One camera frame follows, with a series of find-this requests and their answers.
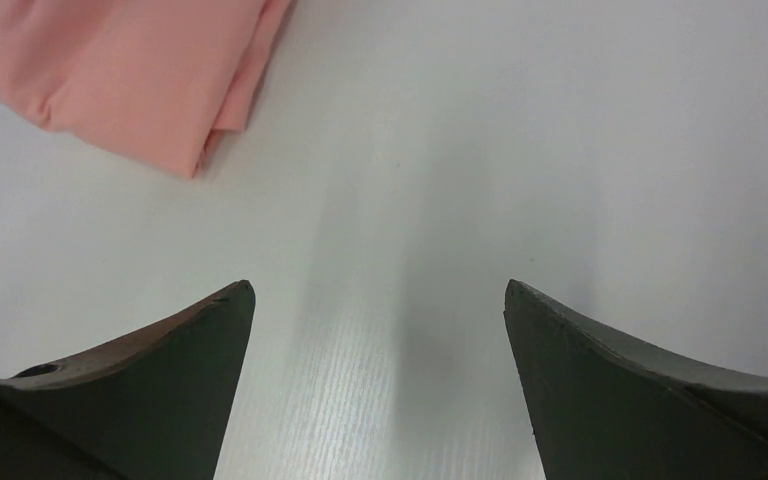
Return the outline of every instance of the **folded pink fabric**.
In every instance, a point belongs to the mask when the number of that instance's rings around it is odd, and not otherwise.
[[[245,128],[290,0],[0,0],[0,101],[193,177]]]

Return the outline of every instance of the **towel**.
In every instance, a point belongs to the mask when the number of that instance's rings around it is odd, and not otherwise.
[[[0,0],[0,102],[192,178],[246,126],[290,0]]]

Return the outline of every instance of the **fabric fold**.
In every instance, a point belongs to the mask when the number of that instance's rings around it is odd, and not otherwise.
[[[0,102],[191,178],[246,126],[290,0],[0,0]]]

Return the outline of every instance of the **white table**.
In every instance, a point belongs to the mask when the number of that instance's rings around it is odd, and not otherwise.
[[[186,182],[0,106],[0,375],[233,280],[217,478],[532,479],[518,278],[768,375],[768,2],[303,0]]]

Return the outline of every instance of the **garment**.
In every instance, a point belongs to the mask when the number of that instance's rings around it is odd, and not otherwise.
[[[245,128],[290,0],[0,0],[0,101],[193,177]]]

